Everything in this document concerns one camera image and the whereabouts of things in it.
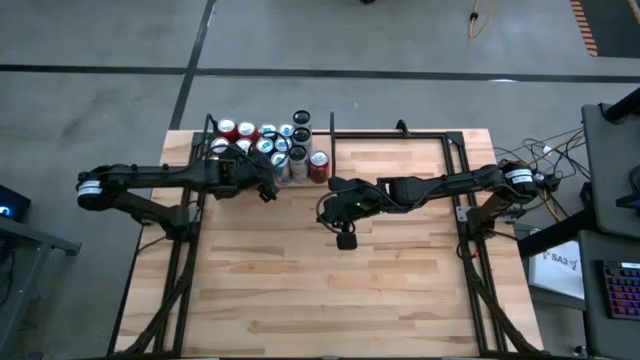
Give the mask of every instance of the red soda can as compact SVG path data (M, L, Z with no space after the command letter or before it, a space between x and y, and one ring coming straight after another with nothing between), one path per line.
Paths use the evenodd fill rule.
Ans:
M222 119L218 122L218 133L230 143L238 141L238 127L231 119Z
M329 179L329 155L324 151L316 151L309 157L309 178L316 184Z
M238 125L238 136L241 139L249 139L251 142L256 143L260 138L260 132L252 123L243 121Z

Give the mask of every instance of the blue light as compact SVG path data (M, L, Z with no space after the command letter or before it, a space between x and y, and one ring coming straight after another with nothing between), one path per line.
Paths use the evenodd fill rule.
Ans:
M0 215L11 216L11 209L6 206L0 206Z

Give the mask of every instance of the wooden table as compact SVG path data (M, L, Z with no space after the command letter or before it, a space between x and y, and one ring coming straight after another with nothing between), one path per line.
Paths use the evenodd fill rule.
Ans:
M471 169L495 163L487 130L460 131ZM161 161L185 164L192 134L170 131ZM314 147L328 146L328 136L314 137ZM336 158L338 176L372 182L445 173L442 145L433 140L337 140ZM339 251L335 235L315 223L315 203L327 191L283 188L267 204L253 191L207 198L183 356L477 355L451 200L358 221L358 249ZM156 189L152 199L174 205L180 195L181 189ZM477 194L479 202L489 195ZM150 227L140 246L162 235ZM501 306L542 349L515 242L495 237L487 247ZM116 350L135 340L160 304L170 249L164 241L137 257ZM484 307L483 318L495 349Z

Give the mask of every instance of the black clamp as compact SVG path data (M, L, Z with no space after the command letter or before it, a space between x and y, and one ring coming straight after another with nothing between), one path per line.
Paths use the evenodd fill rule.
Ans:
M402 137L404 137L404 138L410 138L411 137L411 132L409 131L409 128L407 127L407 123L405 123L404 120L402 120L402 119L398 120L398 123L396 124L396 130L402 131Z

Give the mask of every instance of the can lid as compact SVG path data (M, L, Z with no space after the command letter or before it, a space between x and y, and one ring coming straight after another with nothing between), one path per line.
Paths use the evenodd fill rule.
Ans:
M307 157L307 149L303 146L295 145L289 150L289 157L293 161L304 160Z
M236 145L238 145L240 149L244 150L244 152L249 152L249 148L251 148L251 140L240 139L236 141Z
M238 125L238 132L242 135L251 135L256 131L256 126L250 122L243 121Z
M264 134L268 132L276 132L276 126L273 124L262 124L262 126L260 126L260 133Z
M287 161L289 161L289 158L287 158L287 154L283 153L282 151L278 151L277 153L271 155L271 164L278 164L280 161L282 161L282 158L284 158L284 162L282 162L279 167L287 165Z
M223 137L219 137L219 138L217 138L217 139L215 139L215 140L213 140L211 142L211 147L216 147L218 145L227 145L228 146L229 145L229 140L227 140L227 139L225 139ZM225 146L220 146L220 147L217 147L217 148L213 149L213 152L216 153L216 154L220 154L220 153L224 152L225 150L227 150L227 148Z
M311 120L311 114L305 110L298 110L293 114L293 122L298 125L304 125Z
M234 127L236 127L236 123L231 119L222 119L218 122L218 130L223 132L233 131Z
M276 139L276 150L278 151L287 151L287 145L289 145L289 149L291 149L291 139L287 138L286 140L283 138Z
M271 141L270 139L260 139L256 144L256 148L260 150L260 152L271 152L271 150L273 150L273 141Z
M291 124L282 124L280 125L280 134L284 136L293 135L293 125Z
M306 142L311 138L311 132L305 128L297 128L293 132L293 140L297 142Z
M311 164L314 166L324 166L329 163L329 155L324 151L316 151L311 155L309 161L311 161Z

